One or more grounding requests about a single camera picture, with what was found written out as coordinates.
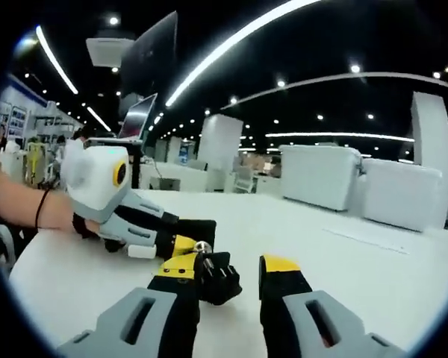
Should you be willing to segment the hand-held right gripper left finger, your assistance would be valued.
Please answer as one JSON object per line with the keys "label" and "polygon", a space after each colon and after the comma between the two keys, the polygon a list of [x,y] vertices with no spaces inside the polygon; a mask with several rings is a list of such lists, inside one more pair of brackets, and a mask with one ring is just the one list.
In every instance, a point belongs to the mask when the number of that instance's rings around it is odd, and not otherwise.
{"label": "hand-held right gripper left finger", "polygon": [[146,288],[136,288],[57,348],[59,357],[191,357],[199,324],[202,255],[164,262]]}

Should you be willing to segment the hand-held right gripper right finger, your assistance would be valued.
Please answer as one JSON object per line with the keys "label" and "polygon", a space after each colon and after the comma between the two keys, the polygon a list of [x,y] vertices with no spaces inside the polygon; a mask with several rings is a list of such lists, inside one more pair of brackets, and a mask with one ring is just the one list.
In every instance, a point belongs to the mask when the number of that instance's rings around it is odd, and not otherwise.
{"label": "hand-held right gripper right finger", "polygon": [[327,292],[314,291],[300,267],[269,254],[259,260],[260,322],[268,357],[404,357]]}

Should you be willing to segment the person's left hand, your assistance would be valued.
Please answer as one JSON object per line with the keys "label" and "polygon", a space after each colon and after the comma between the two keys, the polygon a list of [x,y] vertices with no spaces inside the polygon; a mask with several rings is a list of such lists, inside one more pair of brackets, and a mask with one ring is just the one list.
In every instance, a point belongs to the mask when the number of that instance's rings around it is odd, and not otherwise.
{"label": "person's left hand", "polygon": [[37,224],[42,229],[77,233],[85,239],[97,238],[100,229],[99,223],[75,214],[71,199],[63,192],[48,194],[40,211]]}

